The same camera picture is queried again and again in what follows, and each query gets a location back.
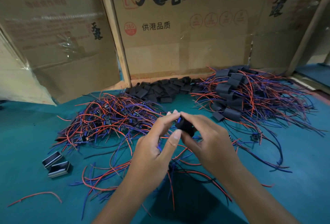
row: wooden beam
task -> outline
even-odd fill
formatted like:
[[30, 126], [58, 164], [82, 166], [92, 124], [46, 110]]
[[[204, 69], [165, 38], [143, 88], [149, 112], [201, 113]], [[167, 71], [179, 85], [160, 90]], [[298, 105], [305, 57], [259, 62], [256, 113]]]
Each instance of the wooden beam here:
[[125, 49], [122, 42], [122, 36], [120, 34], [120, 29], [118, 25], [116, 10], [114, 8], [113, 0], [103, 0], [103, 4], [105, 7], [105, 10], [107, 12], [108, 21], [110, 24], [111, 32], [113, 35], [114, 43], [117, 48], [118, 53], [118, 59], [120, 63], [120, 67], [122, 69], [122, 74], [124, 77], [124, 82], [126, 84], [126, 87], [131, 87], [131, 77], [129, 75], [129, 70], [127, 66], [126, 61], [126, 55], [125, 55]]
[[297, 48], [297, 51], [292, 58], [290, 66], [285, 73], [285, 75], [287, 77], [289, 77], [293, 74], [293, 71], [295, 70], [296, 66], [298, 65], [298, 63], [304, 53], [304, 50], [308, 44], [308, 41], [310, 40], [311, 35], [313, 34], [318, 22], [320, 21], [322, 15], [323, 15], [324, 9], [328, 5], [329, 1], [330, 0], [321, 0], [320, 1], [320, 4], [318, 5], [318, 8], [316, 9], [315, 14], [314, 14], [310, 24], [308, 25], [307, 30]]

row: person's right hand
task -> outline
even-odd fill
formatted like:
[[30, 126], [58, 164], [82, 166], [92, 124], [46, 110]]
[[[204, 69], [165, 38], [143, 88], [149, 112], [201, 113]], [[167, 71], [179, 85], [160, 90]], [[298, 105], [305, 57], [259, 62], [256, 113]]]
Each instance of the person's right hand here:
[[206, 170], [216, 177], [221, 177], [241, 164], [225, 128], [204, 115], [184, 112], [181, 112], [181, 115], [194, 125], [203, 138], [197, 143], [186, 132], [181, 134], [183, 143], [196, 155]]

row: green table surface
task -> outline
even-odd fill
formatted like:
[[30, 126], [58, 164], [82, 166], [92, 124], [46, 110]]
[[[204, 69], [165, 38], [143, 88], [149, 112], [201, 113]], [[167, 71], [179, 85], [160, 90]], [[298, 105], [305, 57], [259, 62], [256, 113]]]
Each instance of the green table surface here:
[[[315, 97], [310, 99], [319, 110], [309, 119], [314, 127], [330, 130], [330, 107]], [[80, 97], [57, 107], [24, 102], [7, 102], [0, 111], [0, 217], [1, 223], [90, 223], [100, 212], [105, 202], [95, 198], [88, 200], [84, 218], [81, 221], [83, 202], [89, 189], [84, 185], [68, 186], [81, 180], [85, 166], [96, 163], [98, 167], [108, 167], [111, 155], [97, 156], [84, 160], [84, 157], [108, 149], [95, 149], [85, 146], [81, 154], [72, 152], [64, 156], [73, 165], [69, 176], [52, 180], [41, 161], [54, 143], [57, 132], [68, 125], [56, 115], [71, 119], [85, 106], [76, 104], [91, 101], [91, 97]], [[173, 103], [164, 104], [165, 110], [185, 111], [191, 114], [204, 114], [198, 110], [189, 95], [179, 95]], [[330, 223], [327, 209], [330, 207], [329, 134], [322, 138], [315, 132], [302, 130], [297, 126], [288, 129], [272, 128], [278, 134], [282, 145], [284, 163], [293, 173], [270, 172], [271, 168], [254, 159], [243, 150], [238, 155], [243, 164], [263, 184], [274, 184], [267, 189], [285, 208], [303, 223]], [[249, 140], [249, 136], [234, 133], [238, 138]], [[118, 143], [118, 138], [110, 138], [107, 145]], [[178, 147], [175, 154], [182, 151]], [[253, 152], [261, 158], [275, 163], [279, 159], [277, 149], [267, 141], [255, 145]], [[130, 159], [129, 150], [119, 153], [119, 163]], [[196, 161], [194, 155], [190, 161]], [[101, 186], [118, 185], [118, 176], [102, 182]], [[23, 200], [9, 208], [6, 206], [20, 198], [38, 192], [52, 191], [53, 195], [38, 195]], [[174, 196], [176, 210], [173, 212], [171, 197], [168, 200], [169, 182], [165, 181], [159, 191], [150, 195], [144, 206], [152, 214], [149, 217], [141, 207], [132, 223], [246, 223], [247, 220], [235, 203], [227, 206], [224, 195], [211, 184], [200, 184], [184, 174], [174, 177]]]

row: person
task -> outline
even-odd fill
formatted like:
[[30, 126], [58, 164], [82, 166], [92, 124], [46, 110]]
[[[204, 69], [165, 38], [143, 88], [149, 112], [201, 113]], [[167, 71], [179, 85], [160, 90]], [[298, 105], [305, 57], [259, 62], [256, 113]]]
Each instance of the person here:
[[[175, 130], [160, 152], [159, 137], [180, 115], [194, 125], [203, 141], [197, 143], [187, 133]], [[138, 140], [127, 175], [93, 224], [130, 223], [145, 198], [166, 176], [180, 138], [234, 198], [250, 223], [298, 223], [240, 162], [225, 128], [203, 115], [174, 110], [158, 118], [150, 132]]]

